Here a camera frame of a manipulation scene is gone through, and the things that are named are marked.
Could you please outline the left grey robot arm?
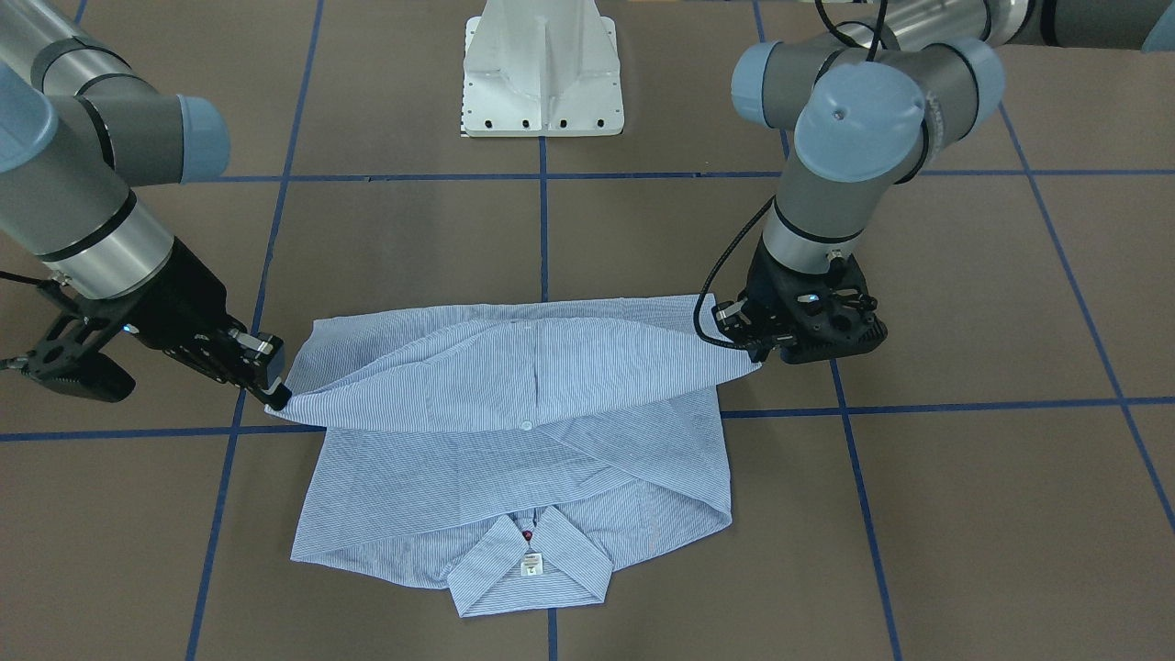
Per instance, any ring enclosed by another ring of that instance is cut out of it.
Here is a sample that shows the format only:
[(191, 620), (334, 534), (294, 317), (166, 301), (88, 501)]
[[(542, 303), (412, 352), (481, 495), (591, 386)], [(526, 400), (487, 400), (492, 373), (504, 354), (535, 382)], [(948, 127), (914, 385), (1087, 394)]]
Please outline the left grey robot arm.
[(736, 301), (716, 325), (753, 363), (821, 363), (877, 350), (887, 330), (855, 247), (907, 183), (1002, 103), (1006, 43), (1171, 50), (1170, 1), (881, 1), (870, 22), (744, 50), (741, 119), (788, 131), (790, 156)]

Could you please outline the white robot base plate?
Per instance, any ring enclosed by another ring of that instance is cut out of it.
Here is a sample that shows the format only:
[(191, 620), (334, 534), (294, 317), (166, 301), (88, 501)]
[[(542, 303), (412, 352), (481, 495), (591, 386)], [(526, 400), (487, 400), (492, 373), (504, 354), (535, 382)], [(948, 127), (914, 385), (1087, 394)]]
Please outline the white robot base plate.
[(616, 137), (625, 126), (613, 18), (595, 1), (488, 1), (464, 25), (466, 139)]

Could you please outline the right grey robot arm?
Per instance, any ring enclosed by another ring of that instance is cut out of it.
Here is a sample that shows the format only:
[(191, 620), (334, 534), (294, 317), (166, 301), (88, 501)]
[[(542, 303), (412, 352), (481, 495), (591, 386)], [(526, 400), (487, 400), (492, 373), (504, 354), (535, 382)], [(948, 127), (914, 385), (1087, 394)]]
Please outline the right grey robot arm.
[(227, 290), (160, 222), (141, 186), (206, 183), (230, 139), (206, 99), (156, 92), (45, 1), (5, 1), (4, 234), (48, 269), (59, 315), (14, 369), (59, 394), (121, 402), (135, 380), (105, 355), (118, 333), (275, 410), (290, 400), (280, 336), (248, 330)]

